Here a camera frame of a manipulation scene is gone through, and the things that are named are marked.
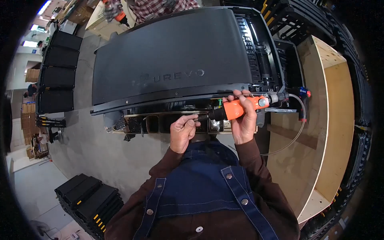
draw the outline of hand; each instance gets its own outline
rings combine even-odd
[[[251,93],[248,90],[234,90],[234,95],[248,94]],[[229,95],[228,98],[223,98],[223,103],[230,102],[235,99],[234,96]],[[231,120],[232,136],[235,140],[236,145],[240,145],[249,142],[253,139],[253,134],[256,129],[256,118],[257,114],[253,109],[250,100],[246,99],[245,96],[239,96],[240,104],[245,109],[245,115],[236,119]]]
[[[170,149],[174,152],[183,154],[187,147],[189,140],[195,136],[196,127],[201,125],[200,122],[195,122],[198,115],[187,115],[180,117],[176,122],[170,126]]]

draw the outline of air hose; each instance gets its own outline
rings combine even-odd
[[[299,103],[301,105],[301,108],[303,109],[303,119],[306,119],[306,111],[305,111],[305,107],[304,107],[303,101],[298,96],[296,96],[294,94],[289,94],[289,96],[293,97],[293,98],[296,98],[299,101]],[[276,154],[276,153],[286,149],[287,147],[291,146],[299,138],[301,132],[303,131],[304,124],[305,124],[305,121],[302,122],[300,130],[297,133],[296,137],[287,146],[285,146],[282,149],[279,149],[277,151],[274,151],[274,152],[270,152],[270,153],[266,153],[266,154],[260,154],[260,156],[268,156],[268,155]]]

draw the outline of concrete floor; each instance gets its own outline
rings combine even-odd
[[[95,49],[106,43],[98,36],[78,31],[83,38],[76,70],[74,110],[65,113],[67,128],[59,141],[49,144],[54,164],[67,177],[84,173],[102,180],[120,190],[126,201],[146,179],[149,170],[160,161],[169,147],[168,134],[137,135],[130,142],[123,141],[124,134],[107,133],[103,116],[91,116],[92,76]],[[256,134],[262,138],[265,132]],[[268,139],[260,146],[268,151]],[[218,135],[221,143],[234,147],[232,135]]]

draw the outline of denim apron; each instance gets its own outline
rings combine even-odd
[[[278,240],[255,205],[245,169],[219,142],[189,144],[180,165],[166,178],[157,178],[133,239],[148,237],[156,219],[221,209],[243,210],[263,240]]]

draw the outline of workstation table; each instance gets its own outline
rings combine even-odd
[[[327,208],[342,181],[354,132],[354,99],[346,59],[310,36],[298,47],[307,88],[311,91],[304,129],[291,146],[268,157],[278,183],[302,223]],[[269,152],[277,151],[301,127],[297,114],[271,113]]]

